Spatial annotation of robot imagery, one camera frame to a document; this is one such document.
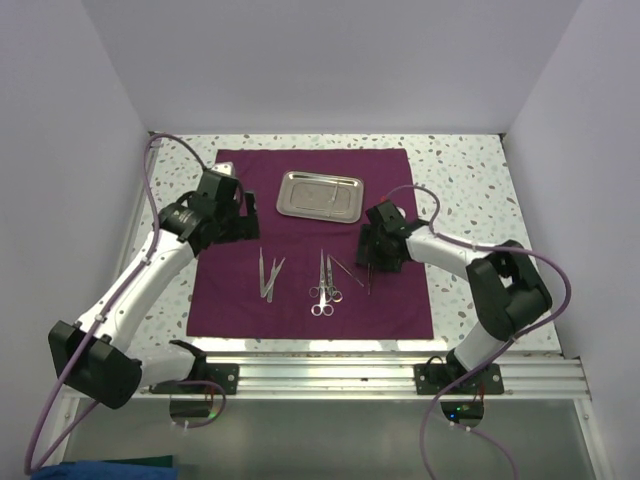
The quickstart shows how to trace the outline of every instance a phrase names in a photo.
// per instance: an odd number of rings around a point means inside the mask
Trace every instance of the stainless steel tray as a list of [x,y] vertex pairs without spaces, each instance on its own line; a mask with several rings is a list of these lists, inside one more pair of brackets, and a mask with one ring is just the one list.
[[355,223],[362,215],[364,183],[359,178],[287,172],[276,208],[283,215]]

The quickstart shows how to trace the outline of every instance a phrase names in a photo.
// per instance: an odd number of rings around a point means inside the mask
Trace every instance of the speckled white table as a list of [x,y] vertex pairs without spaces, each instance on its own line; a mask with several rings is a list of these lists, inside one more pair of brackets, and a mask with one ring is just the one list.
[[[527,231],[509,175],[500,140],[495,135],[186,135],[183,138],[213,164],[218,149],[404,148],[415,183],[434,190],[443,211],[436,228],[481,242],[509,238],[529,247]],[[160,206],[196,188],[200,169],[182,146],[165,140],[153,171],[152,187]],[[429,217],[433,203],[417,194],[418,212]],[[145,203],[138,222],[133,252],[150,229]],[[188,338],[210,352],[330,352],[330,351],[446,351],[455,347],[477,321],[466,282],[427,265],[433,317],[433,340],[261,340]],[[186,339],[189,302],[196,262],[169,284],[142,322],[132,350]],[[511,351],[559,353],[553,325],[543,327],[514,345]]]

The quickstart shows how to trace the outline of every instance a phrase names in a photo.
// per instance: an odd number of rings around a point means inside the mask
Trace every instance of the scissors finger ring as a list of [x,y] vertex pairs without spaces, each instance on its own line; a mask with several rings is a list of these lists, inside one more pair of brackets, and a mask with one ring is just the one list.
[[315,317],[319,317],[320,315],[330,317],[331,315],[333,315],[333,306],[329,304],[322,305],[320,303],[317,303],[313,307],[311,307],[311,313]]
[[329,290],[329,300],[332,302],[338,303],[342,300],[342,292],[337,288],[333,287]]

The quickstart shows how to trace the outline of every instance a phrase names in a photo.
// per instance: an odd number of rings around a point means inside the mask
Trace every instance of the blue cloth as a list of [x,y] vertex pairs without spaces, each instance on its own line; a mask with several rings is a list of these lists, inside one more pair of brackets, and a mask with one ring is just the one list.
[[40,470],[31,480],[177,480],[178,470],[105,462],[77,462]]

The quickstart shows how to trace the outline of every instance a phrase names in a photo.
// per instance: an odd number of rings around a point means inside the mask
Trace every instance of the white enclosure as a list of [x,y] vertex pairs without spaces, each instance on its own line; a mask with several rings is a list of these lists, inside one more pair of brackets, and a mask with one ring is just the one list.
[[639,17],[622,0],[2,2],[0,477],[21,478],[53,384],[47,332],[108,286],[146,131],[164,130],[506,133],[533,246],[574,282],[564,353],[635,478]]

